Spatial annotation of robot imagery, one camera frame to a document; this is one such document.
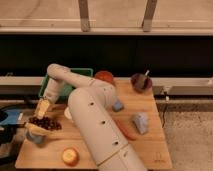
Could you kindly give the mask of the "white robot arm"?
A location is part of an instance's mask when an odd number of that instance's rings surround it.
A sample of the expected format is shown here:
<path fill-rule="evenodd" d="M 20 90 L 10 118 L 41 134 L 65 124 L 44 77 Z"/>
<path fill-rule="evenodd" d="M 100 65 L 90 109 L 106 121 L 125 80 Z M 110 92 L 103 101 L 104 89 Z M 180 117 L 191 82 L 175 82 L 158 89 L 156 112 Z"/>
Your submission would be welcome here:
<path fill-rule="evenodd" d="M 107 112 L 117 101 L 115 87 L 105 81 L 50 64 L 44 99 L 55 103 L 64 83 L 74 87 L 68 109 L 99 171 L 147 171 L 136 151 Z"/>

